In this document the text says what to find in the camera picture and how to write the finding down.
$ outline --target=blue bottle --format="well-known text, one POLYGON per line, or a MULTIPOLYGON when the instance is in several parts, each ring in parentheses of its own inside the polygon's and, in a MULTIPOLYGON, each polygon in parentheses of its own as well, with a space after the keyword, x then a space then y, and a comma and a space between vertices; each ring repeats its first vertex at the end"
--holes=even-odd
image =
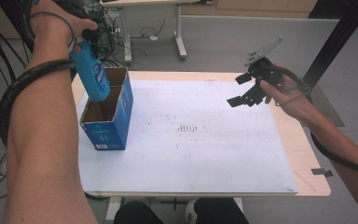
POLYGON ((76 45, 80 47, 80 51, 72 50, 69 53, 75 61, 76 70, 91 101, 101 102, 110 92, 110 83, 103 65, 95 58, 89 42, 82 40, 76 45))

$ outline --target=hand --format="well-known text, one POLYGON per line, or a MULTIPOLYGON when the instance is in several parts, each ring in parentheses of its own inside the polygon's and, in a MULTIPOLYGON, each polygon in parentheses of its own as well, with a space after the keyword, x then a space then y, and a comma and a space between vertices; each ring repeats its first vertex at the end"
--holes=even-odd
POLYGON ((282 88, 286 90, 285 93, 278 91, 265 80, 260 82, 260 87, 267 95, 266 104, 269 104, 271 98, 273 98, 275 102, 282 105, 282 110, 287 115, 301 122, 307 123, 310 116, 317 112, 317 109, 305 97, 304 92, 302 92, 298 88, 298 85, 288 76, 282 76, 282 88))
POLYGON ((80 36, 83 30, 95 30, 98 28, 97 23, 94 21, 79 19, 78 17, 65 12, 51 0, 39 0, 37 5, 31 7, 30 16, 43 11, 56 14, 68 21, 75 36, 72 36, 68 24, 62 19, 48 14, 39 14, 31 18, 31 27, 35 36, 63 35, 63 37, 69 41, 72 37, 80 36))

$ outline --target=bottle label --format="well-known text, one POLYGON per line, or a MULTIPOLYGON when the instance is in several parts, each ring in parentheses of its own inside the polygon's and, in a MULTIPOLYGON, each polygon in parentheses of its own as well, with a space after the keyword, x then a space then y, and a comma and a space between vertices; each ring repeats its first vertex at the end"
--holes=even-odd
POLYGON ((100 88, 100 91, 105 91, 106 85, 108 85, 106 73, 103 69, 103 65, 101 63, 96 63, 94 65, 94 77, 97 81, 98 87, 100 88))

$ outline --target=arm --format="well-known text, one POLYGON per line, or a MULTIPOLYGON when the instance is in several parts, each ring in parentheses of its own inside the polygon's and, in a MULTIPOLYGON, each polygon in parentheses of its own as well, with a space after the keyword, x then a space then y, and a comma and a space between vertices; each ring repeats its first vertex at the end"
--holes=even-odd
MULTIPOLYGON (((63 16, 77 35, 95 29, 49 0, 32 13, 63 16)), ((62 20, 38 15, 31 19, 34 52, 27 69, 68 58, 70 29, 62 20)), ((95 223, 80 184, 78 130, 69 69, 52 72, 29 85, 16 99, 7 142, 6 223, 95 223)))
MULTIPOLYGON (((283 77, 283 85, 285 87, 293 87, 296 85, 288 77, 283 77)), ((261 81, 261 88, 268 96, 266 103, 269 103, 270 98, 280 104, 303 94, 299 90, 292 90, 283 94, 269 85, 266 81, 261 81)), ((300 122, 306 124, 313 132, 318 141, 331 153, 339 157, 358 164, 358 146, 356 146, 351 139, 349 139, 343 132, 341 132, 334 124, 324 117, 306 97, 300 97, 293 102, 284 105, 283 111, 289 116, 298 119, 300 122)), ((344 181, 352 197, 358 203, 358 172, 343 166, 339 163, 331 161, 336 168, 341 179, 344 181)))

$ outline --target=wall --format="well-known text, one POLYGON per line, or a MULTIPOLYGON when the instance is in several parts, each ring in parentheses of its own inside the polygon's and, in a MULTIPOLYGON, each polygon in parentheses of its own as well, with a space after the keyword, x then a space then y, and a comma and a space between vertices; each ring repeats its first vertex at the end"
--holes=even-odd
POLYGON ((187 4, 184 15, 307 18, 317 0, 213 0, 210 5, 187 4))

